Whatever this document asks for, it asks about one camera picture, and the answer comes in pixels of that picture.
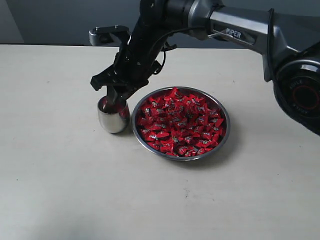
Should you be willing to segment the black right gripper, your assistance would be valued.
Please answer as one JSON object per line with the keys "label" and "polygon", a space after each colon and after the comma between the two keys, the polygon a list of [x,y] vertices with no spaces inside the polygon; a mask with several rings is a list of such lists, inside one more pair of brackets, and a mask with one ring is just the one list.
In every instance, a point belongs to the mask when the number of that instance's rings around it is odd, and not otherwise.
{"label": "black right gripper", "polygon": [[90,84],[95,91],[106,86],[108,103],[118,103],[120,97],[127,100],[148,84],[155,61],[155,57],[150,56],[156,42],[154,30],[140,16],[127,45],[120,45],[113,64],[91,78]]}

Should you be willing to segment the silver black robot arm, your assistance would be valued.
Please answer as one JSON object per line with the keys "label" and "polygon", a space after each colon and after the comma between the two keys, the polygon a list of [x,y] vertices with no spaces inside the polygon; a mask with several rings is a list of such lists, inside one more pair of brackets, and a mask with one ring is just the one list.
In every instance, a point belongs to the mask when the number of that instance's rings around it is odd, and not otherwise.
{"label": "silver black robot arm", "polygon": [[115,25],[89,32],[93,46],[121,42],[114,62],[91,78],[113,101],[127,100],[146,86],[163,65],[156,58],[173,49],[169,37],[183,33],[198,40],[233,42],[262,56],[266,82],[294,121],[320,132],[320,19],[229,7],[220,0],[142,0],[133,29]]}

